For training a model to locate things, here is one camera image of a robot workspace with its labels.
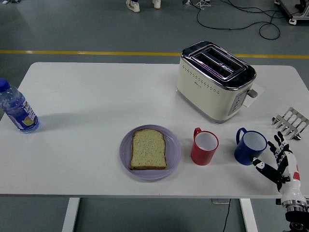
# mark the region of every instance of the paper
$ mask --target paper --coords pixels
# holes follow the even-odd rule
[[[249,107],[256,99],[258,99],[259,96],[264,92],[265,89],[258,86],[257,84],[253,83],[251,89],[254,89],[257,92],[257,97],[252,98],[249,95],[246,96],[243,105],[246,107]]]

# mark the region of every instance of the person's foot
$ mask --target person's foot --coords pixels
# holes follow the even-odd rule
[[[153,0],[153,4],[155,9],[161,8],[161,0]]]
[[[138,2],[132,0],[126,0],[126,6],[135,13],[140,12],[140,5]]]

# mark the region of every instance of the plastic bottle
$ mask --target plastic bottle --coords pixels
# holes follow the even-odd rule
[[[0,106],[21,132],[30,133],[39,127],[39,119],[24,95],[2,78],[0,78]]]

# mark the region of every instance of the toast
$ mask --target toast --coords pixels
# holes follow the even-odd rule
[[[168,168],[165,157],[166,144],[163,133],[153,129],[138,130],[133,135],[131,170],[164,170]]]

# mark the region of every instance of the yellow floor line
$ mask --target yellow floor line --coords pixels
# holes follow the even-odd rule
[[[116,56],[170,56],[179,57],[178,52],[98,52],[98,51],[24,51],[24,50],[0,50],[0,54],[46,54],[46,55],[116,55]],[[262,54],[234,54],[240,58],[285,58],[285,59],[309,59],[304,55],[262,55]]]

